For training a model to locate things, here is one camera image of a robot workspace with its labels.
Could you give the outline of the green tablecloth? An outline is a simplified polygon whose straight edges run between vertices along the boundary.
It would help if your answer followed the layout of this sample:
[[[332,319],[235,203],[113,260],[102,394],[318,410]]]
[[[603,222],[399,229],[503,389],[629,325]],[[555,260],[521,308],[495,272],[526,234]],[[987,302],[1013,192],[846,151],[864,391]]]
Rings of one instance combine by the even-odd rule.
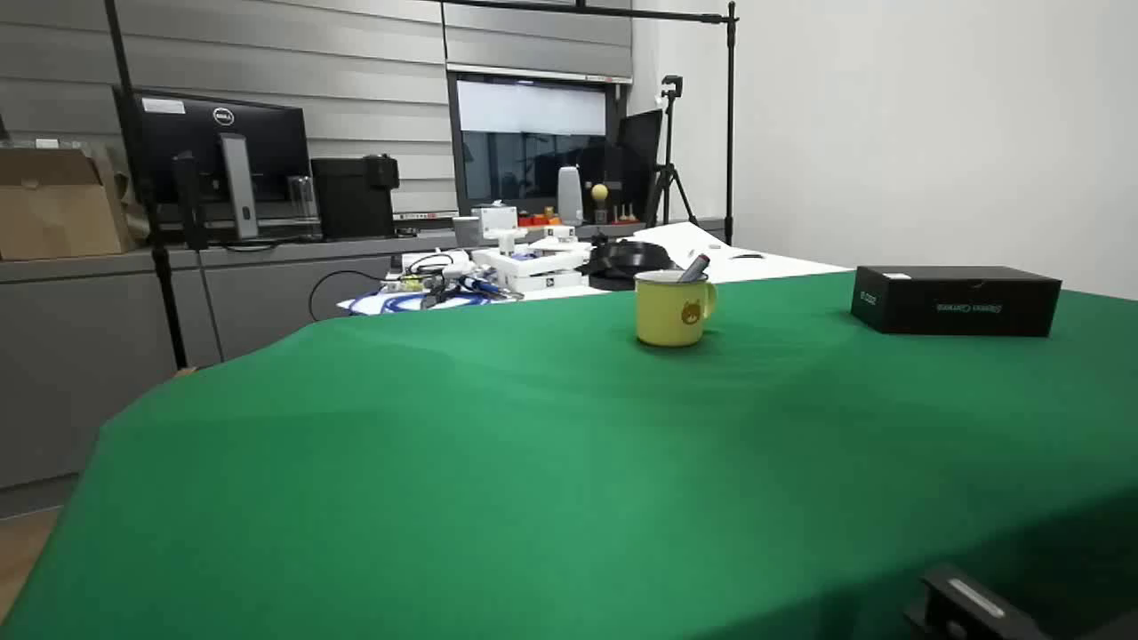
[[[314,325],[118,411],[3,640],[901,640],[934,564],[1053,632],[1133,601],[1138,307],[1042,337],[729,283]]]

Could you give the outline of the brown cardboard box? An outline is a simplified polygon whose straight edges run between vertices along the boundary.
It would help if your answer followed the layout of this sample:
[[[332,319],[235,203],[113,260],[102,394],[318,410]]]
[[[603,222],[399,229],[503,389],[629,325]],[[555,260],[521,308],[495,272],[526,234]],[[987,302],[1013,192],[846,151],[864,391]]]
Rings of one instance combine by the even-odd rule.
[[[83,151],[0,152],[0,255],[63,260],[129,251],[113,171]]]

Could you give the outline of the black metal frame pole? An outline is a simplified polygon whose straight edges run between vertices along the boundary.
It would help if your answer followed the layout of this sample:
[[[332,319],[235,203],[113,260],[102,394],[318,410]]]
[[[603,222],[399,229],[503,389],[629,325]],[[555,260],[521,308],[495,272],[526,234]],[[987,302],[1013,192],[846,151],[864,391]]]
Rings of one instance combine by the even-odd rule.
[[[118,95],[121,95],[118,115],[121,115],[121,137],[123,137],[123,152],[129,152],[129,171],[131,171],[131,192],[136,192],[136,203],[143,208],[146,224],[148,224],[148,255],[153,255],[153,275],[159,283],[172,359],[173,359],[173,370],[180,374],[180,370],[190,370],[190,353],[184,353],[184,334],[180,334],[180,317],[177,317],[172,251],[168,251],[168,242],[159,233],[159,216],[153,208],[148,174],[146,174],[146,161],[143,161],[136,82],[131,82],[131,68],[129,68],[129,45],[123,45],[123,33],[121,33],[118,0],[102,0],[102,14],[105,14],[113,68],[118,68]]]

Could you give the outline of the yellow enamel mug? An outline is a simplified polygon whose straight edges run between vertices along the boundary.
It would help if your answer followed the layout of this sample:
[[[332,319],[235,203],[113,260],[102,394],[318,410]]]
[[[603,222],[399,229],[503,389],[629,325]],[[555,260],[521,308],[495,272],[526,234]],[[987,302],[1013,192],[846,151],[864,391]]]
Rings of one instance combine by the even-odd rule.
[[[689,347],[714,312],[714,283],[687,282],[679,272],[642,272],[632,282],[635,337],[653,347]]]

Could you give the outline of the black rectangular box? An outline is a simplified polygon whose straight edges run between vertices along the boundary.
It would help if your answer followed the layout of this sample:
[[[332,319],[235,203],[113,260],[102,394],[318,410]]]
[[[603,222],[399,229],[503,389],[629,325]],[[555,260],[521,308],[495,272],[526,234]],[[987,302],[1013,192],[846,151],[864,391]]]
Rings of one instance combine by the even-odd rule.
[[[1061,282],[1018,266],[857,266],[850,312],[883,334],[1044,337]]]

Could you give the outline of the black device at bottom edge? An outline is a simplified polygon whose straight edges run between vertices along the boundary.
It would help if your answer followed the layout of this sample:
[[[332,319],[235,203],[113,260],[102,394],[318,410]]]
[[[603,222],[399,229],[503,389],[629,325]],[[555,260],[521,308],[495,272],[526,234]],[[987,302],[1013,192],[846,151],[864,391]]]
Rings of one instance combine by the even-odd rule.
[[[1050,632],[961,568],[928,568],[926,596],[906,609],[921,640],[1050,640]]]

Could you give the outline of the black object on white table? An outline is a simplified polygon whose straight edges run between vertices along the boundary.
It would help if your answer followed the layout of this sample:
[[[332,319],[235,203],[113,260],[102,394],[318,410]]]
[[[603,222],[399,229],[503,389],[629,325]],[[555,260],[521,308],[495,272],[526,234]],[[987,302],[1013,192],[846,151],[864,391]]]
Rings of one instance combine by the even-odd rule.
[[[653,242],[601,242],[583,275],[595,289],[626,293],[640,272],[668,272],[672,255]]]

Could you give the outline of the black Dell computer monitor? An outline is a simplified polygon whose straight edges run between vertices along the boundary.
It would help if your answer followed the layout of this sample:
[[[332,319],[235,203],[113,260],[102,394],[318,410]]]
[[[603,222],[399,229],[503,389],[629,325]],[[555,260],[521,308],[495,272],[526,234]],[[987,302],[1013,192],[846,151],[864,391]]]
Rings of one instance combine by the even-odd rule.
[[[318,229],[307,115],[297,107],[165,89],[113,91],[113,107],[168,242],[184,233],[177,161],[197,166],[199,224],[212,238],[237,238],[242,233],[230,195],[252,195],[248,224],[261,234]]]

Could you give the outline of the grey cabinet counter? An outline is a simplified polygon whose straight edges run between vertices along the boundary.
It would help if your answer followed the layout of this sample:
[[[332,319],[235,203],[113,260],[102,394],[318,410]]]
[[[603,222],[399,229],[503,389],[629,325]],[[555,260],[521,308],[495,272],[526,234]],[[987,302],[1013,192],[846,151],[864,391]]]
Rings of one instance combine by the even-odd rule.
[[[335,317],[442,238],[296,242],[274,248],[173,248],[173,308],[192,366],[212,366]],[[118,410],[173,377],[168,312],[148,251],[0,266],[0,489],[79,473]]]

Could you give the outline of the white table with clutter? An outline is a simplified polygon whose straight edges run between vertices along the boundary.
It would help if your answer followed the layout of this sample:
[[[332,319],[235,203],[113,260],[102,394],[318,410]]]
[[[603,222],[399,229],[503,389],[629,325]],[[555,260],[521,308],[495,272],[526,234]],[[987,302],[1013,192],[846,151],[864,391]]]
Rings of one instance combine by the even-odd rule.
[[[653,242],[672,255],[668,272],[682,272],[705,251],[710,255],[710,266],[705,272],[710,283],[834,275],[834,265],[738,248],[697,224],[664,224],[632,233],[629,238],[544,234],[533,242],[503,238],[488,248],[408,251],[371,293],[340,299],[339,308],[353,317],[393,317],[423,308],[603,297],[608,289],[595,289],[583,275],[583,265],[601,242]]]

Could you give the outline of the dark window screen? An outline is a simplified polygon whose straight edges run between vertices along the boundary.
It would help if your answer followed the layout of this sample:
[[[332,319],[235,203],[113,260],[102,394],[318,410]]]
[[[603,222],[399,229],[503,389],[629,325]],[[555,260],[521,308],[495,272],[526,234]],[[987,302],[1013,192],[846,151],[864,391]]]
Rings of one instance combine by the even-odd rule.
[[[613,91],[603,84],[459,76],[452,89],[466,209],[489,203],[550,208],[557,171],[608,142]]]

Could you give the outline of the black desktop computer tower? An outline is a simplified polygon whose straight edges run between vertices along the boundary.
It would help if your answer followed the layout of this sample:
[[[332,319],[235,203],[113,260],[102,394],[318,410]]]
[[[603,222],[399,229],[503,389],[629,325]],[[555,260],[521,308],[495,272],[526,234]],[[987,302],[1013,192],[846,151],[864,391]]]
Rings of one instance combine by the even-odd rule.
[[[318,209],[328,238],[392,238],[392,192],[399,189],[399,161],[318,161]]]

